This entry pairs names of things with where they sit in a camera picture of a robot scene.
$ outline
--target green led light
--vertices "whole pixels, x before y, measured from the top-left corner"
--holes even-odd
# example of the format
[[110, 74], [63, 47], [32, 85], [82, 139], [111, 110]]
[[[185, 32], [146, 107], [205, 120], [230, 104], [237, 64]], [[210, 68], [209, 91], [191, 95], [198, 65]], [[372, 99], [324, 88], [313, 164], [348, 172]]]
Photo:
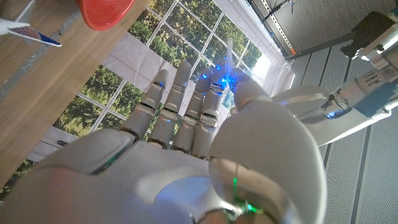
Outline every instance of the green led light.
[[257, 212], [257, 209], [253, 207], [251, 204], [248, 205], [248, 209], [252, 212]]

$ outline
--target trees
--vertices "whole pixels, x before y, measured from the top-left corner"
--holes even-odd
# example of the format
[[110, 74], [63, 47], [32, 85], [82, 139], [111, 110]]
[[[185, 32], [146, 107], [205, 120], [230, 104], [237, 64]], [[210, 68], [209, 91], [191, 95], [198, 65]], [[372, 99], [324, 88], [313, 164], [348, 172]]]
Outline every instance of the trees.
[[211, 63], [208, 62], [204, 57], [202, 57], [189, 79], [192, 80], [194, 83], [196, 83], [198, 79], [202, 76], [201, 73], [202, 69], [210, 67]]
[[[207, 45], [204, 55], [210, 59], [213, 63], [216, 63], [219, 59], [226, 57], [227, 48], [213, 36]], [[234, 65], [238, 63], [238, 59], [235, 55], [232, 55], [232, 61]]]
[[253, 69], [261, 55], [262, 52], [250, 41], [242, 60], [250, 69]]
[[146, 44], [155, 31], [160, 19], [145, 9], [137, 18], [135, 23], [129, 28], [128, 32]]
[[12, 177], [7, 181], [2, 189], [0, 189], [0, 201], [4, 200], [4, 198], [11, 191], [11, 188], [15, 185], [15, 183], [23, 177], [31, 168], [36, 164], [36, 162], [30, 161], [26, 159], [19, 168], [15, 171]]
[[212, 0], [182, 1], [192, 13], [197, 15], [210, 29], [214, 28], [221, 9]]
[[86, 82], [80, 93], [90, 97], [91, 99], [107, 105], [109, 100], [118, 89], [122, 78], [114, 72], [100, 65], [91, 78]]
[[69, 134], [83, 137], [90, 133], [91, 127], [101, 113], [102, 109], [99, 106], [76, 96], [53, 126]]
[[198, 52], [192, 49], [166, 25], [160, 28], [149, 48], [164, 60], [170, 62], [175, 68], [183, 61], [193, 65], [198, 58]]
[[166, 22], [198, 50], [202, 50], [210, 35], [210, 31], [203, 24], [179, 5], [174, 7]]
[[111, 105], [111, 109], [128, 117], [133, 109], [141, 102], [145, 93], [133, 84], [126, 82], [122, 91]]
[[233, 51], [235, 51], [238, 56], [242, 55], [249, 40], [248, 37], [246, 37], [246, 35], [244, 35], [243, 32], [233, 24], [226, 15], [223, 16], [220, 24], [218, 24], [216, 34], [226, 43], [228, 42], [228, 38], [232, 38]]
[[97, 129], [119, 129], [122, 126], [123, 122], [123, 119], [107, 112], [101, 123], [98, 125]]
[[164, 17], [174, 0], [152, 0], [149, 3], [149, 7], [153, 9], [158, 15]]

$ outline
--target robot finger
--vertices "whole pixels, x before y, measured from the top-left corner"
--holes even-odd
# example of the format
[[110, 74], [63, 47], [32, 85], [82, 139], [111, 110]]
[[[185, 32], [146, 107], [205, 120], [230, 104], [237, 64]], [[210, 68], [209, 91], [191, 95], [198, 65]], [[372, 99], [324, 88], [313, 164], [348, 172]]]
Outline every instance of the robot finger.
[[227, 89], [224, 65], [225, 59], [219, 60], [211, 76], [210, 88], [206, 93], [195, 130], [191, 152], [193, 156], [208, 156], [211, 142], [216, 134], [218, 115]]
[[212, 71], [210, 69], [204, 68], [202, 70], [202, 77], [199, 78], [198, 83], [195, 86], [195, 91], [189, 101], [182, 125], [178, 129], [177, 135], [173, 141], [172, 149], [182, 151], [187, 154], [191, 152], [195, 128], [199, 122], [203, 99], [210, 87], [211, 76]]
[[170, 93], [149, 136], [148, 142], [163, 149], [167, 149], [169, 146], [191, 69], [192, 66], [188, 62], [182, 62], [178, 66]]
[[152, 116], [162, 99], [168, 76], [169, 73], [166, 70], [161, 70], [157, 73], [145, 97], [136, 106], [130, 117], [123, 123], [120, 128], [121, 131], [129, 132], [138, 139], [144, 137]]

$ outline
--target blue led light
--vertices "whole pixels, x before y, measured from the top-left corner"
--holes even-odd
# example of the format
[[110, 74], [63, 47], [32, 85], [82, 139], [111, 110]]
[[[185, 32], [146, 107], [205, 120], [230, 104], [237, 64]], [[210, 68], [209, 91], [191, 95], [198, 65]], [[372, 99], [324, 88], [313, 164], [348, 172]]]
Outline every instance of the blue led light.
[[326, 115], [327, 118], [334, 118], [336, 116], [336, 111], [329, 113]]

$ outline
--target small airplane model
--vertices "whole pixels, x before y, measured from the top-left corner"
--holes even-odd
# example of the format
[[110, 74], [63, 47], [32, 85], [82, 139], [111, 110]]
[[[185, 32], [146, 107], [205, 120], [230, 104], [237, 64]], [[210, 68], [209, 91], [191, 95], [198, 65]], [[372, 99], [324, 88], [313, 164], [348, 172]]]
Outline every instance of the small airplane model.
[[35, 1], [33, 0], [28, 3], [15, 21], [0, 18], [0, 35], [14, 34], [22, 37], [28, 44], [31, 44], [32, 40], [35, 40], [43, 44], [61, 47], [62, 44], [31, 28], [30, 24], [27, 23], [32, 13], [34, 3]]

